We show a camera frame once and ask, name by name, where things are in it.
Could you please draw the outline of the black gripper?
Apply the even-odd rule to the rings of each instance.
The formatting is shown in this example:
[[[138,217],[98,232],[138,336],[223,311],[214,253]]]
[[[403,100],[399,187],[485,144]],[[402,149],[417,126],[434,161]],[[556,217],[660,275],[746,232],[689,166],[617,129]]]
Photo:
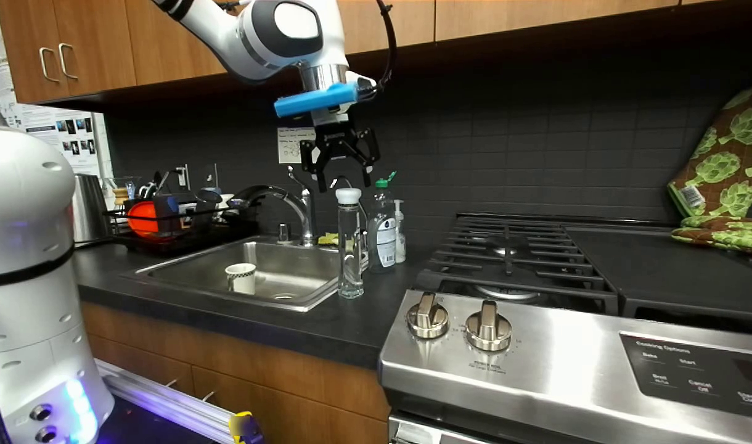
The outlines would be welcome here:
[[[336,158],[353,158],[360,164],[362,186],[371,186],[371,170],[380,161],[380,149],[375,149],[375,134],[370,129],[358,129],[353,122],[325,123],[315,129],[312,140],[300,140],[300,166],[325,193],[325,164]]]

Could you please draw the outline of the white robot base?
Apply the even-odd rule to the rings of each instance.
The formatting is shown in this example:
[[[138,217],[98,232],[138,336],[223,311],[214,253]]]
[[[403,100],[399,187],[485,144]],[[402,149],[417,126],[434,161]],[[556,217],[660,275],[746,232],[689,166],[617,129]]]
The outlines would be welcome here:
[[[74,170],[0,116],[0,444],[97,444],[114,410],[71,269]]]

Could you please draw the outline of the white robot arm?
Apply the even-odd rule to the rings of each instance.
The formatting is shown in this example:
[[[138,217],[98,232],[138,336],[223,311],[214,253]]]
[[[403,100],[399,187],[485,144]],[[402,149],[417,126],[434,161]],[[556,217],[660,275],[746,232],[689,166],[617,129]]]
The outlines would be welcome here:
[[[274,113],[310,118],[312,138],[300,144],[300,164],[310,177],[325,187],[325,166],[353,158],[362,184],[371,184],[380,161],[376,138],[350,122],[350,108],[375,100],[380,85],[350,70],[336,0],[244,0],[240,16],[228,16],[214,0],[153,3],[240,80],[264,81],[295,70],[300,91],[279,97]]]

